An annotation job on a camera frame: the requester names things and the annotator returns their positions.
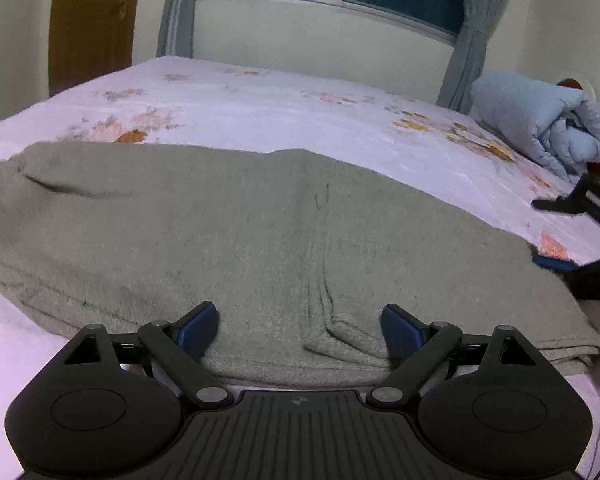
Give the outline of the grey pants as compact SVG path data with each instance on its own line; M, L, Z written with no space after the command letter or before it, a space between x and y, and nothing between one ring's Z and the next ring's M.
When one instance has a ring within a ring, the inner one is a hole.
M300 150L31 145L0 162L0 291L64 336L211 301L221 326L204 364L260 386L378 382L387 304L470 334L515 326L566 374L600 355L600 334L523 238Z

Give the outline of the light blue folded quilt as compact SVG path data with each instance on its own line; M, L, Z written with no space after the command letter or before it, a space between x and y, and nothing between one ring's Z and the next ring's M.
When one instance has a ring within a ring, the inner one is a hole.
M600 107L585 91L490 70L470 96L483 124L558 178L600 164Z

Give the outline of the grey right curtain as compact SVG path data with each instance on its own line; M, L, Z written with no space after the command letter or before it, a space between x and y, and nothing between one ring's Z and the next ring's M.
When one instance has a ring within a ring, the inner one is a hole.
M437 106L468 114L472 101L470 88L480 77L486 62L486 49L509 0L464 0L464 22L457 35Z

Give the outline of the grey curtain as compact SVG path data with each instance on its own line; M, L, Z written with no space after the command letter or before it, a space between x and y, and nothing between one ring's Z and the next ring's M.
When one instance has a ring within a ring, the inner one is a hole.
M164 0L157 55L192 58L197 0Z
M468 114L472 101L470 88L480 77L486 62L486 49L509 0L464 0L464 22L457 35L437 106Z

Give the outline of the brown wooden door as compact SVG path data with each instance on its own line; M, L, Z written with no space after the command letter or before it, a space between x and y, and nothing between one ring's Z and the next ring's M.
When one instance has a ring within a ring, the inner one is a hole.
M52 0L51 96L132 64L136 8L137 0Z

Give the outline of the grey left curtain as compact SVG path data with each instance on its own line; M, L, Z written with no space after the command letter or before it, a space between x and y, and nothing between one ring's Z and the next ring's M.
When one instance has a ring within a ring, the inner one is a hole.
M192 58L197 0L164 0L157 55Z

